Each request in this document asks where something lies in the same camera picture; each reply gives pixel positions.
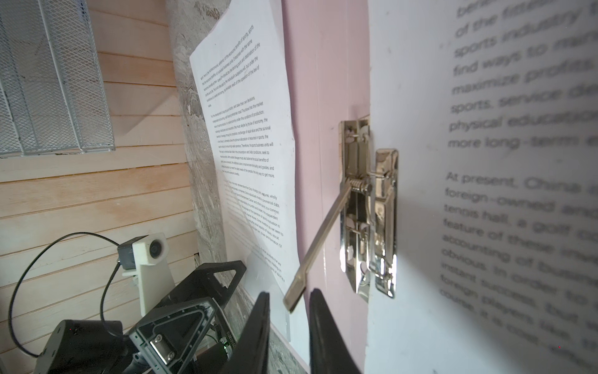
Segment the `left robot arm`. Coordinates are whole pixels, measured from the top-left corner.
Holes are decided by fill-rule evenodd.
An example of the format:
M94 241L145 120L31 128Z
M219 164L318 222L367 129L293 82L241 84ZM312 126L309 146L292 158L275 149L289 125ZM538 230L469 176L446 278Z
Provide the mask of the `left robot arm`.
M65 319L36 373L216 373L236 344L224 318L246 272L241 260L204 263L129 332L120 321Z

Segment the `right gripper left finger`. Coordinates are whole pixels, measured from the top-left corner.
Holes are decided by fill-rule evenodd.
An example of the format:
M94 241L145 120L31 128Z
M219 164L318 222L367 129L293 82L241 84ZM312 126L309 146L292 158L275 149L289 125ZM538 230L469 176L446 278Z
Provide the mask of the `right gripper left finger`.
M220 373L267 373L269 358L269 293L261 292L236 344Z

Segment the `printed paper sheet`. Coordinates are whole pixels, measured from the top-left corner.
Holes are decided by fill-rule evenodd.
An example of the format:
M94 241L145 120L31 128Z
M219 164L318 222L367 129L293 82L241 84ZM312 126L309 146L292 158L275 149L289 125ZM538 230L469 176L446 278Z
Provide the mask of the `printed paper sheet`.
M270 321L302 366L305 307L283 304L299 267L295 140L279 1L233 1L190 56L221 198L227 258L247 268L250 298L270 296Z
M368 373L597 371L597 4L371 1L396 293Z

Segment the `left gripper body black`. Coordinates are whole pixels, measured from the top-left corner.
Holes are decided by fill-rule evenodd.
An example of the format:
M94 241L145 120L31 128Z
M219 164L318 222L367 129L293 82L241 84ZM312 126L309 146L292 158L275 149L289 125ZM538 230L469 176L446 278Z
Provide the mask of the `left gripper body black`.
M241 260L204 263L128 333L125 373L218 373L237 344L225 316L246 272Z

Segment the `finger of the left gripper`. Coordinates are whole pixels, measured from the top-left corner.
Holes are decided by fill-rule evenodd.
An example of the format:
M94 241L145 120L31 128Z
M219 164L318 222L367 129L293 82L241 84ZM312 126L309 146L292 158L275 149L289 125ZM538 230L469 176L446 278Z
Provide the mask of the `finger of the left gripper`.
M210 297L223 309L235 293L245 272L246 266L241 260L204 263L176 285L160 301L160 306Z
M196 352L220 307L210 297L156 307L128 333L154 373L197 373Z

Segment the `pink file folder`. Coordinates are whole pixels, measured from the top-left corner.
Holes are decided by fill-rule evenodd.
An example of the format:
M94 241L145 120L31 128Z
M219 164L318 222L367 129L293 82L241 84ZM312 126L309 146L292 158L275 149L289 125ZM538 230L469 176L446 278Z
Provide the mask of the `pink file folder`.
M370 112L368 1L282 1L296 144L297 251L302 262L339 194L339 124ZM341 270L339 220L308 275L364 372L368 304Z

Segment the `metal folder clip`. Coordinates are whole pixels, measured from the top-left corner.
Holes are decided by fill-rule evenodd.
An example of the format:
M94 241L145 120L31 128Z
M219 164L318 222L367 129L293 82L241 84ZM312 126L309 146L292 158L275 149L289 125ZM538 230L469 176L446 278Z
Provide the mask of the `metal folder clip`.
M283 298L289 312L303 296L308 274L336 223L341 270L354 294L368 300L371 287L391 299L396 294L399 152L389 148L372 151L370 123L370 118L364 117L339 125L339 195Z

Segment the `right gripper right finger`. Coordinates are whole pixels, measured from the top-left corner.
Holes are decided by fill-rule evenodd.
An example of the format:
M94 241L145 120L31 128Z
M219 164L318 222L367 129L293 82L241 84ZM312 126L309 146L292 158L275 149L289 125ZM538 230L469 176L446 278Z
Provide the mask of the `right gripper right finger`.
M308 323L311 373L361 373L318 288L310 294Z

